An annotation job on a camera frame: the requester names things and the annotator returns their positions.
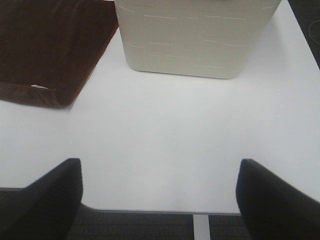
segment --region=folded towel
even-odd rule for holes
[[[117,28],[113,1],[0,0],[0,100],[72,104]]]

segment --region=tabletop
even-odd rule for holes
[[[80,158],[96,209],[236,214],[241,159],[320,201],[320,71],[283,0],[239,76],[140,72],[119,30],[71,107],[0,101],[0,187]]]

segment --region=embossed pattern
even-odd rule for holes
[[[130,67],[232,78],[281,0],[115,0]]]

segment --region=table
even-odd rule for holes
[[[0,187],[25,187],[80,158],[96,209],[238,214],[253,158],[320,201],[320,72],[286,0],[230,80],[148,73],[119,31],[74,105],[0,101]]]

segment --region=brown towel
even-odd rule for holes
[[[113,1],[0,0],[0,100],[72,104],[117,28]]]

